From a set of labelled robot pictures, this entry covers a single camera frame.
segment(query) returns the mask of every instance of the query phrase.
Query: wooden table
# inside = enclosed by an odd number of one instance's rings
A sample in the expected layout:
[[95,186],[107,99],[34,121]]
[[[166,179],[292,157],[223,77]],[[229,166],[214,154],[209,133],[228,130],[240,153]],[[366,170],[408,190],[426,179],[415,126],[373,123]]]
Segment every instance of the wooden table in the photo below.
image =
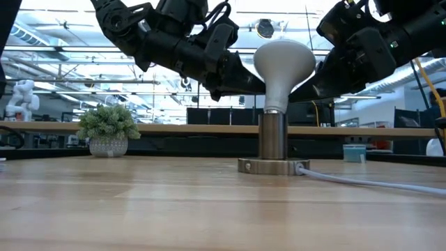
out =
[[[0,126],[8,126],[16,130],[34,132],[76,132],[77,123],[57,122],[7,122],[0,121]],[[142,134],[257,134],[259,128],[255,125],[158,125],[138,124]],[[320,135],[320,136],[370,136],[370,137],[436,137],[433,129],[419,128],[317,128],[309,126],[289,126],[289,135]]]
[[[239,174],[234,159],[6,163],[1,251],[368,251],[446,247],[446,200],[309,177]],[[327,174],[446,188],[446,169],[313,160]]]

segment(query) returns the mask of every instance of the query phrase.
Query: lamp base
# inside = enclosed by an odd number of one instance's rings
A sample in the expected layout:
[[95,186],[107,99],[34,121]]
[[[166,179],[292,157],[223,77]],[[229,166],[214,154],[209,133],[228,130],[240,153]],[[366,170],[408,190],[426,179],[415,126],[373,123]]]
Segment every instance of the lamp base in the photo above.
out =
[[261,158],[238,159],[238,171],[246,174],[301,176],[303,173],[299,172],[299,168],[309,170],[309,160],[266,160]]

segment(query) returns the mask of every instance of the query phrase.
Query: blue container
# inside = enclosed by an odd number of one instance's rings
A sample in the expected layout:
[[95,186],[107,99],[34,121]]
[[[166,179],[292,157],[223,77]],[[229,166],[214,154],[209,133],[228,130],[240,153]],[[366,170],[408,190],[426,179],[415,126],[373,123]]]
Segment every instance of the blue container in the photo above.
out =
[[365,162],[365,155],[367,148],[361,144],[346,144],[344,145],[344,161],[345,162]]

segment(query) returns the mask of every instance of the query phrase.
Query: white pot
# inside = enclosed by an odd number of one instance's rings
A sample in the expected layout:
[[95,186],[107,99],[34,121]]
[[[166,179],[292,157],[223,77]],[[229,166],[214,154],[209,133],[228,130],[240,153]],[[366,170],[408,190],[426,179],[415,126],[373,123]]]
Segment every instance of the white pot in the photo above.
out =
[[100,139],[90,140],[90,153],[95,157],[113,158],[121,157],[127,152],[128,139]]

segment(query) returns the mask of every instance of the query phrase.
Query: light bulb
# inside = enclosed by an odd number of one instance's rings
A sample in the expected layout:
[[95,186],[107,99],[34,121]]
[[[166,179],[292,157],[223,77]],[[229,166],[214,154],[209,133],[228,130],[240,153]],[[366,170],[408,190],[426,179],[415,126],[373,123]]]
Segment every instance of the light bulb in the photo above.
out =
[[293,87],[314,71],[312,51],[294,40],[275,40],[254,53],[254,67],[266,85],[265,112],[286,113]]

